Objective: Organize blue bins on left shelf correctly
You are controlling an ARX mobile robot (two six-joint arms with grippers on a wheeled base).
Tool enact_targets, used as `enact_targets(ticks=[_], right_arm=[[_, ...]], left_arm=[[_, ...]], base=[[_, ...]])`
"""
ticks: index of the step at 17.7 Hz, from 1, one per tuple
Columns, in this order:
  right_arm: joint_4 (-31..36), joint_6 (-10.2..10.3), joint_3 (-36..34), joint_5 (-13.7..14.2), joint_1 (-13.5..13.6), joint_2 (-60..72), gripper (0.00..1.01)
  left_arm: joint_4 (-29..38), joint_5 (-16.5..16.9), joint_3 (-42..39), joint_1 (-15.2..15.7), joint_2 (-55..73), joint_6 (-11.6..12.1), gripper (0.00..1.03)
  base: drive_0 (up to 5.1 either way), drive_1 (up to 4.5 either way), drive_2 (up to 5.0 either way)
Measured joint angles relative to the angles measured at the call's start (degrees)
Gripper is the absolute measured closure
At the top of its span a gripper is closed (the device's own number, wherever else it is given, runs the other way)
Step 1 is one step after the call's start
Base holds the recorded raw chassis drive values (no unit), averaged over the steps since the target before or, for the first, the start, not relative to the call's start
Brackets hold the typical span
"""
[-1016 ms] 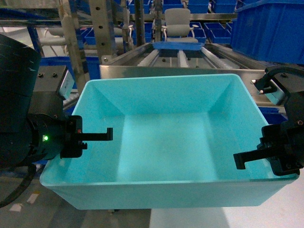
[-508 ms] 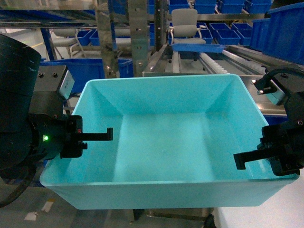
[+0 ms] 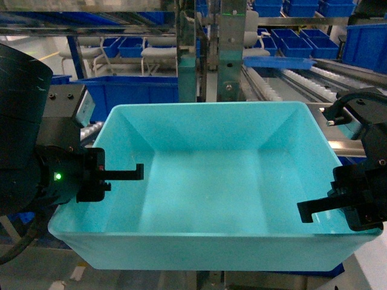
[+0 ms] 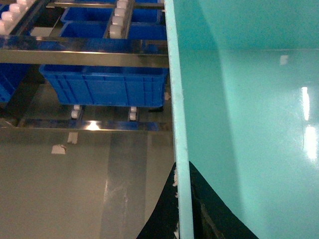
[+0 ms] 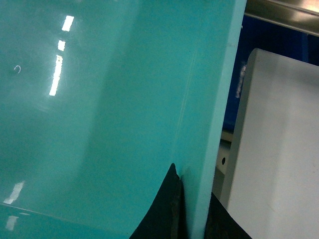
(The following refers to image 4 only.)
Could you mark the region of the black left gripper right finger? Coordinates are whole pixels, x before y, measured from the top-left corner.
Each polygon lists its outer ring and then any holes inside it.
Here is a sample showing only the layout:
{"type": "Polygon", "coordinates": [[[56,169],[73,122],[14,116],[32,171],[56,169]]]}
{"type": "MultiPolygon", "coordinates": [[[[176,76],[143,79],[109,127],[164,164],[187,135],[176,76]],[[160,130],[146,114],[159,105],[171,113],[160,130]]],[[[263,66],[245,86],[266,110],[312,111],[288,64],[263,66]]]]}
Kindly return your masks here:
{"type": "Polygon", "coordinates": [[[256,239],[190,163],[194,237],[196,239],[256,239]]]}

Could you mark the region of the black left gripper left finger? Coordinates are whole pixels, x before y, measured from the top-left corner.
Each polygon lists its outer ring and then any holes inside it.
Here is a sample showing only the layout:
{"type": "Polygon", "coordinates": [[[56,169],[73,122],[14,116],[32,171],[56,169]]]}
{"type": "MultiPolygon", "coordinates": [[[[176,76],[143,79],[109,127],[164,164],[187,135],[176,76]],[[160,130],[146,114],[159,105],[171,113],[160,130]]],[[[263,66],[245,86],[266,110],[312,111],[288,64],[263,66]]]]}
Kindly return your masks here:
{"type": "Polygon", "coordinates": [[[158,199],[158,202],[137,238],[179,238],[179,211],[176,164],[173,164],[171,172],[169,173],[164,188],[158,199]]]}

